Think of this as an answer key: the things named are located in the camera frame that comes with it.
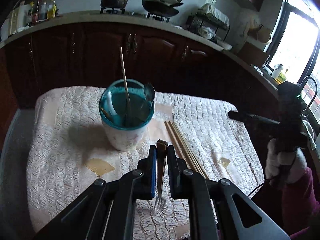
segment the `stove burner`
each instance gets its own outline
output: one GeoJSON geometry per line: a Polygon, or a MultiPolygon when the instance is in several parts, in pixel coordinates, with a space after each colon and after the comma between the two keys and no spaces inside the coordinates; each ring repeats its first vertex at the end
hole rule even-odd
{"type": "MultiPolygon", "coordinates": [[[[150,16],[151,16],[151,14],[148,13],[148,14],[147,14],[147,18],[150,19],[150,16]]],[[[166,18],[166,17],[158,16],[158,15],[153,15],[152,18],[153,18],[154,20],[160,21],[160,22],[164,22],[164,20],[166,19],[166,20],[165,20],[166,23],[168,23],[169,20],[170,20],[170,18],[166,18]]]]}
{"type": "Polygon", "coordinates": [[[103,8],[101,7],[100,14],[124,14],[125,9],[118,9],[118,8],[103,8]]]}

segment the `white glove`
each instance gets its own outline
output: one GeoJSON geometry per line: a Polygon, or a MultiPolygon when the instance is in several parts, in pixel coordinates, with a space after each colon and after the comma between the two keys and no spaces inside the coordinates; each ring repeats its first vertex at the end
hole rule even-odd
{"type": "Polygon", "coordinates": [[[265,169],[266,178],[271,179],[274,176],[278,175],[279,166],[291,165],[294,160],[294,157],[296,156],[296,160],[290,169],[287,183],[291,184],[297,182],[306,172],[307,168],[307,161],[303,155],[303,152],[300,148],[297,148],[296,152],[280,152],[278,154],[276,152],[275,146],[276,139],[273,138],[268,143],[268,157],[265,169]]]}

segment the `countertop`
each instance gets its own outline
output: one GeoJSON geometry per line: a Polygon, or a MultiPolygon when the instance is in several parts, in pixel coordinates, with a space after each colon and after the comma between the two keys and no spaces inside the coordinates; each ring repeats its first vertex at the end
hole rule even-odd
{"type": "Polygon", "coordinates": [[[79,22],[118,22],[118,23],[126,23],[126,24],[136,24],[151,28],[156,28],[160,30],[164,30],[167,32],[175,33],[186,38],[192,39],[194,41],[198,41],[204,45],[207,45],[217,51],[221,51],[236,63],[241,65],[245,70],[250,72],[254,77],[256,77],[276,98],[277,98],[277,88],[274,84],[272,84],[266,77],[261,76],[254,68],[252,68],[249,64],[238,58],[236,55],[232,54],[229,51],[224,50],[219,45],[209,41],[199,35],[191,33],[182,28],[176,27],[170,23],[159,22],[156,20],[150,20],[143,17],[134,17],[128,15],[111,15],[111,14],[100,14],[99,11],[82,11],[82,12],[73,12],[63,14],[60,17],[51,19],[47,22],[40,23],[38,25],[32,26],[26,30],[23,30],[19,33],[16,33],[10,36],[5,41],[0,42],[0,48],[5,46],[6,44],[24,36],[29,33],[33,33],[42,29],[63,25],[63,24],[71,24],[71,23],[79,23],[79,22]]]}

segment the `fork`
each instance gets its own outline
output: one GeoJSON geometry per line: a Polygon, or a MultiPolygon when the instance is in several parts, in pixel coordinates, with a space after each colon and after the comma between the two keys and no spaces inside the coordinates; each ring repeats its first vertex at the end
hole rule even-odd
{"type": "Polygon", "coordinates": [[[158,186],[158,196],[156,197],[156,202],[154,209],[163,210],[166,204],[166,200],[162,198],[162,188],[163,188],[163,180],[164,180],[164,170],[165,170],[165,162],[167,159],[167,147],[168,142],[163,140],[158,140],[156,144],[157,148],[157,186],[158,186]]]}

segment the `cup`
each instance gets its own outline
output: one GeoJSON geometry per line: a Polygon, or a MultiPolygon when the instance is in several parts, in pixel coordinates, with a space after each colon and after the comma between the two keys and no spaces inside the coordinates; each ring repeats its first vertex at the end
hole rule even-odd
{"type": "Polygon", "coordinates": [[[103,92],[99,101],[99,112],[104,130],[111,145],[119,151],[128,151],[139,143],[155,111],[154,102],[146,101],[143,84],[127,79],[127,85],[130,97],[129,117],[131,122],[129,125],[123,125],[126,122],[125,118],[128,118],[123,79],[113,82],[103,92]],[[112,95],[112,106],[108,105],[109,91],[112,95]],[[111,115],[114,113],[114,111],[110,112],[111,107],[118,114],[117,116],[111,115]]]}

